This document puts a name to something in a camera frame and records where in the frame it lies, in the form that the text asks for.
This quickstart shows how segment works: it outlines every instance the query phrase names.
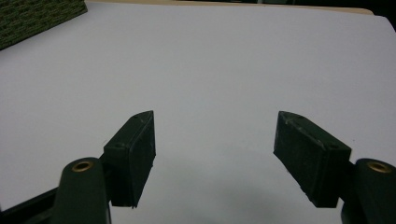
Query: screw hole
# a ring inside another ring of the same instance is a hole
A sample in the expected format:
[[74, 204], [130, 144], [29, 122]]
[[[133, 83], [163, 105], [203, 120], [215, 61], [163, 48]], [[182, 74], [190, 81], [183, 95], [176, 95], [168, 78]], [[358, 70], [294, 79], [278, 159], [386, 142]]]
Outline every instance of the screw hole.
[[331, 147], [331, 148], [339, 148], [339, 146], [337, 146], [337, 145], [334, 144], [334, 143], [330, 144], [330, 147]]
[[76, 165], [74, 165], [72, 170], [74, 172], [84, 172], [84, 171], [90, 169], [91, 167], [93, 167], [93, 162], [81, 161], [81, 162], [77, 163]]
[[389, 174], [392, 172], [392, 170], [384, 163], [378, 162], [378, 161], [369, 161], [367, 162], [367, 165], [374, 171], [377, 171], [379, 173], [383, 174]]

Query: green textured object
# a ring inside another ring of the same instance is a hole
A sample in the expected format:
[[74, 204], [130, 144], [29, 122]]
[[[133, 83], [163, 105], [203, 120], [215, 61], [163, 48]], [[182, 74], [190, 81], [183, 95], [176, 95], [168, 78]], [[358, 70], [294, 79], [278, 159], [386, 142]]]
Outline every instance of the green textured object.
[[82, 0], [0, 0], [0, 50], [85, 12]]

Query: white surface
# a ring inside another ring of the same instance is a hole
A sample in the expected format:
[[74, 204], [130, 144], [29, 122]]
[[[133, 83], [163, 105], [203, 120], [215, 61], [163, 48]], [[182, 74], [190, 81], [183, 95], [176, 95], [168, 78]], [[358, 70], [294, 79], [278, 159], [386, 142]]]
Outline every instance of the white surface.
[[396, 164], [396, 43], [386, 19], [278, 7], [88, 4], [0, 52], [0, 202], [58, 185], [132, 115], [157, 158], [113, 223], [341, 223], [273, 155], [278, 110]]

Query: black plastic part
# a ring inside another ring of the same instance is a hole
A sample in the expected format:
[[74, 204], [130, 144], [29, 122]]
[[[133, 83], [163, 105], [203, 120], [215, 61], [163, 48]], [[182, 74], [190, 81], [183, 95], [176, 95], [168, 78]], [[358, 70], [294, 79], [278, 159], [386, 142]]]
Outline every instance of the black plastic part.
[[137, 207], [155, 153], [152, 111], [131, 117], [105, 145], [101, 160], [111, 170], [108, 191], [112, 205]]
[[303, 116], [280, 111], [274, 154], [316, 207], [335, 207], [350, 147]]
[[111, 223], [102, 163], [96, 158], [64, 167], [50, 224]]
[[46, 224], [50, 223], [52, 206], [57, 189], [52, 189], [24, 203], [1, 213], [0, 223], [4, 224]]
[[396, 168], [383, 161], [356, 162], [355, 190], [368, 223], [396, 223]]

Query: brass screw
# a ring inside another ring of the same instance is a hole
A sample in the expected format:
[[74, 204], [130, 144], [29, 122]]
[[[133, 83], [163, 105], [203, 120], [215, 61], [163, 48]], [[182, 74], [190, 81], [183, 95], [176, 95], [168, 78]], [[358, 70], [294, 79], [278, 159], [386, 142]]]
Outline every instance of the brass screw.
[[91, 161], [81, 161], [77, 164], [75, 164], [72, 168], [72, 171], [74, 172], [84, 172], [86, 170], [89, 170], [91, 167], [93, 167], [93, 162]]
[[378, 162], [378, 161], [369, 161], [367, 162], [367, 165], [372, 169], [375, 170], [379, 173], [383, 173], [383, 174], [389, 174], [392, 172], [392, 170], [390, 169], [389, 166], [387, 166], [386, 164], [382, 163], [382, 162]]

